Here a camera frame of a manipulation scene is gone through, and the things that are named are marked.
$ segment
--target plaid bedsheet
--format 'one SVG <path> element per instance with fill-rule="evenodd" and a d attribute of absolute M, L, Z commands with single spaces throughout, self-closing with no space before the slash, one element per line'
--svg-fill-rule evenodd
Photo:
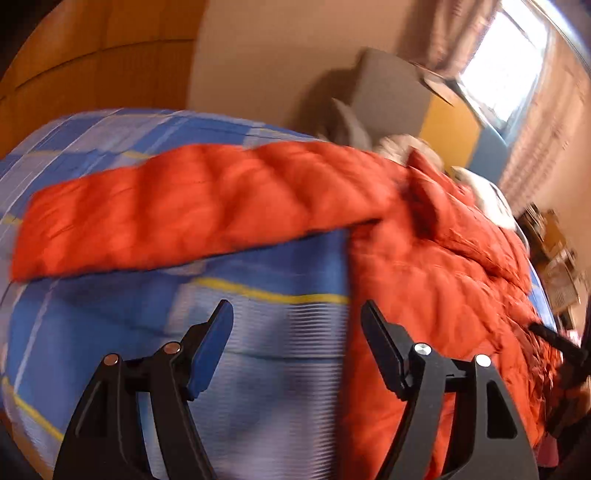
<path fill-rule="evenodd" d="M 2 401 L 48 465 L 106 353 L 151 355 L 228 299 L 233 332 L 209 389 L 190 404 L 216 472 L 328 476 L 348 315 L 345 231 L 176 268 L 9 282 L 18 227 L 43 187 L 186 144 L 309 139 L 217 115 L 122 109 L 54 121 L 0 162 Z M 140 401 L 152 473 L 164 479 L 147 394 Z"/>

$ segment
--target blue bedsheet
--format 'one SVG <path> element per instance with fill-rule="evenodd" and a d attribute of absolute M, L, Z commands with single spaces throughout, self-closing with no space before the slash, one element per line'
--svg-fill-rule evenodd
<path fill-rule="evenodd" d="M 330 476 L 348 317 L 346 231 L 176 268 L 9 283 L 15 236 L 37 190 L 181 145 L 278 140 L 310 137 L 217 115 L 123 109 L 54 121 L 0 162 L 3 401 L 48 465 L 106 353 L 151 355 L 226 298 L 235 312 L 232 335 L 209 389 L 190 405 L 216 472 L 252 480 Z M 542 312 L 539 293 L 530 299 Z M 152 473 L 164 479 L 146 397 L 141 410 Z"/>

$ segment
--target red puffer jacket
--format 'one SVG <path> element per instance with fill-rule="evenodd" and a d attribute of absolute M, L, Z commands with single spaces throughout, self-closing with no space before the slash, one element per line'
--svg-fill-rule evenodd
<path fill-rule="evenodd" d="M 191 145 L 51 186 L 31 201 L 12 276 L 167 267 L 345 226 L 352 308 L 339 477 L 372 480 L 404 408 L 363 337 L 366 299 L 443 355 L 492 357 L 537 443 L 557 357 L 527 331 L 538 319 L 524 248 L 416 152 L 405 168 L 321 142 Z M 443 466 L 452 408 L 444 405 L 430 476 Z"/>

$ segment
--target quilted fabric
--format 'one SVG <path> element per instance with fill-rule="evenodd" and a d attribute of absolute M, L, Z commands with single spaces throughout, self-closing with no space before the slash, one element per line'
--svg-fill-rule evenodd
<path fill-rule="evenodd" d="M 404 409 L 384 387 L 360 328 L 370 298 L 443 355 L 491 356 L 537 443 L 557 357 L 526 329 L 538 318 L 526 297 L 524 249 L 417 153 L 406 168 L 322 142 L 191 145 L 58 184 L 33 197 L 12 275 L 165 267 L 343 226 L 352 228 L 353 304 L 340 478 L 375 477 Z M 431 476 L 443 466 L 452 407 L 444 406 Z"/>

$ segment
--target pink curtain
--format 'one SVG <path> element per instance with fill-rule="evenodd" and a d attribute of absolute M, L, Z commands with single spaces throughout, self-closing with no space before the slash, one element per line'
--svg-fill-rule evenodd
<path fill-rule="evenodd" d="M 551 30 L 544 68 L 499 187 L 515 216 L 551 175 L 579 124 L 589 75 L 562 36 Z"/>
<path fill-rule="evenodd" d="M 426 67 L 455 78 L 474 56 L 501 0 L 437 0 Z"/>

